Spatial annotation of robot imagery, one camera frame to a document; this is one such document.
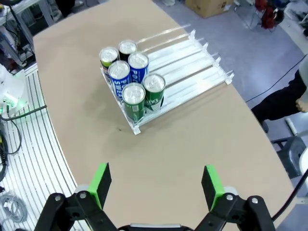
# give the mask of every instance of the person's hand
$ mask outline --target person's hand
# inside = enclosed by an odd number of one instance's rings
[[[299,111],[301,112],[308,112],[308,103],[298,99],[296,101],[296,107],[298,108]]]

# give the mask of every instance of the blue can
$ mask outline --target blue can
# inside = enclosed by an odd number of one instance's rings
[[[131,81],[142,84],[149,72],[149,57],[141,52],[135,52],[128,57]]]
[[[130,67],[125,61],[115,61],[109,67],[112,88],[117,97],[122,99],[123,88],[130,83]]]

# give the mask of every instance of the red object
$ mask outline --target red object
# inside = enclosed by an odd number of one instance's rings
[[[255,6],[258,11],[264,11],[266,9],[267,4],[268,4],[267,0],[256,0],[255,1]]]
[[[266,7],[262,16],[262,27],[264,29],[272,29],[275,26],[274,9],[271,6]]]

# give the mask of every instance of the can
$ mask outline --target can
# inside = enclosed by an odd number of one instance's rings
[[[137,123],[144,117],[145,90],[139,83],[127,84],[123,89],[126,115]]]
[[[161,108],[164,100],[166,81],[158,74],[150,74],[143,80],[145,89],[145,106],[151,111]]]
[[[107,80],[110,81],[110,76],[108,72],[108,68],[113,64],[115,61],[118,60],[118,50],[115,47],[106,47],[101,50],[100,52],[100,60],[103,66],[103,73]]]
[[[115,61],[109,67],[109,76],[114,93],[122,99],[123,88],[130,83],[130,68],[125,61]]]
[[[141,52],[135,52],[128,58],[130,66],[131,81],[142,83],[143,78],[149,72],[149,57]]]
[[[130,54],[137,51],[137,43],[132,40],[125,40],[119,44],[119,56],[120,60],[128,62]]]

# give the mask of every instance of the green can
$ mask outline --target green can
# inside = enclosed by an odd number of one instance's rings
[[[126,115],[137,123],[144,117],[145,90],[139,83],[129,83],[122,91]]]
[[[149,74],[144,78],[145,106],[151,111],[161,108],[164,101],[166,81],[158,74]]]

